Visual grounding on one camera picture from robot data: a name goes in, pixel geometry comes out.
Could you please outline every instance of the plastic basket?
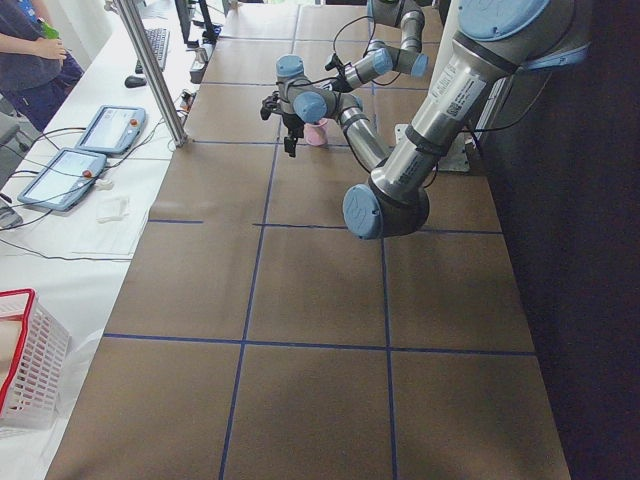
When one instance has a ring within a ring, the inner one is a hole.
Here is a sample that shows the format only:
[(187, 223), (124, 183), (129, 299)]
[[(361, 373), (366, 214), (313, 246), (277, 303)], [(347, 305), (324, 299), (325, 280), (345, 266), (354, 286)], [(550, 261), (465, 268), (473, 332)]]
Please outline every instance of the plastic basket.
[(69, 333), (38, 304), (32, 289), (0, 292), (0, 320), (22, 323), (9, 375), (0, 386), (0, 427), (49, 428)]

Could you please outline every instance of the white surface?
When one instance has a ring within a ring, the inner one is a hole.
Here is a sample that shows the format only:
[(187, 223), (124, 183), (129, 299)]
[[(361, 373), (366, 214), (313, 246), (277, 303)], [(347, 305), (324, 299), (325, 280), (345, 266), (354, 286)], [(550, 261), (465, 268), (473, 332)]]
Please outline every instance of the white surface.
[[(194, 54), (186, 52), (181, 36), (172, 31), (164, 76), (169, 91), (177, 98), (189, 83), (189, 66)], [(47, 130), (84, 127), (104, 104), (141, 106), (148, 121), (138, 142), (160, 122), (161, 115), (150, 87), (127, 89), (124, 79), (133, 73), (135, 53), (122, 28), (114, 33), (96, 61), (86, 71)], [(58, 147), (73, 147), (81, 132), (52, 137)], [(89, 370), (102, 331), (122, 286), (129, 260), (144, 228), (148, 210), (155, 200), (173, 144), (165, 125), (157, 128), (152, 141), (136, 150), (122, 164), (105, 173), (112, 188), (92, 187), (71, 211), (55, 212), (42, 220), (43, 211), (16, 206), (24, 223), (35, 223), (0, 232), (0, 240), (50, 257), (91, 257), (112, 260), (45, 259), (0, 242), (0, 291), (33, 288), (39, 301), (70, 333), (70, 353), (63, 372), (60, 411), (46, 431), (3, 436), (0, 430), (0, 479), (42, 480), (58, 449), (82, 382)], [(38, 142), (18, 167), (39, 171), (55, 155), (49, 142)], [(111, 158), (114, 164), (119, 158)], [(12, 178), (3, 193), (15, 199), (30, 178)], [(120, 218), (100, 222), (104, 206), (120, 202), (126, 208)]]

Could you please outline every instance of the metal tube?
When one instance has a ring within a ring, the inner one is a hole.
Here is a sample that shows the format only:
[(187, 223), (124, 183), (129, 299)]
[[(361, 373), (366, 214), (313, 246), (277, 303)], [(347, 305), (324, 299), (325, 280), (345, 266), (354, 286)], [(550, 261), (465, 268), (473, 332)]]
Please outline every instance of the metal tube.
[(133, 48), (140, 59), (153, 96), (160, 108), (162, 118), (164, 118), (169, 127), (176, 147), (181, 147), (187, 141), (187, 134), (182, 127), (176, 108), (171, 100), (169, 89), (162, 76), (162, 71), (147, 39), (140, 14), (131, 0), (114, 0), (114, 3), (118, 9), (118, 16), (122, 19), (122, 23), (133, 43)]

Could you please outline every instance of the person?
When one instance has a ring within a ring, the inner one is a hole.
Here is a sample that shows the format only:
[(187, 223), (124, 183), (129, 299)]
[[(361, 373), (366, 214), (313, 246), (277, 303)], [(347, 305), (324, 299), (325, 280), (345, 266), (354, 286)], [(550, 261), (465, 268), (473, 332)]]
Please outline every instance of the person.
[(84, 73), (44, 1), (0, 0), (0, 94), (40, 132)]

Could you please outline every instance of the black keyboard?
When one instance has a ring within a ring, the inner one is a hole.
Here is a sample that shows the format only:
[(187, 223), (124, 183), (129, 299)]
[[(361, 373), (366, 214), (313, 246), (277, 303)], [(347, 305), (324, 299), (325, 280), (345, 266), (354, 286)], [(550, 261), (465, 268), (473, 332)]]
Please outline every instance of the black keyboard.
[[(151, 50), (158, 60), (160, 70), (164, 70), (167, 63), (167, 50), (169, 49), (169, 30), (166, 28), (145, 28)], [(140, 60), (136, 63), (136, 73), (142, 73), (142, 63)]]

